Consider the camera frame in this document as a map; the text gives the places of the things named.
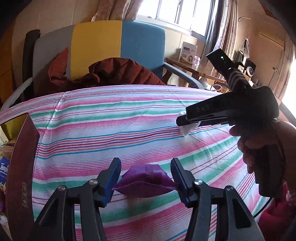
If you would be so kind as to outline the person's right hand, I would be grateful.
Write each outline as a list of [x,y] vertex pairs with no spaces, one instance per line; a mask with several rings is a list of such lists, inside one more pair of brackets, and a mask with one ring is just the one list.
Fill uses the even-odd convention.
[[285,156],[286,168],[284,180],[290,192],[295,192],[295,126],[285,121],[274,122],[272,127],[263,129],[251,139],[240,138],[237,146],[243,153],[243,162],[248,173],[253,173],[255,156],[251,150],[260,149],[265,145],[277,145]]

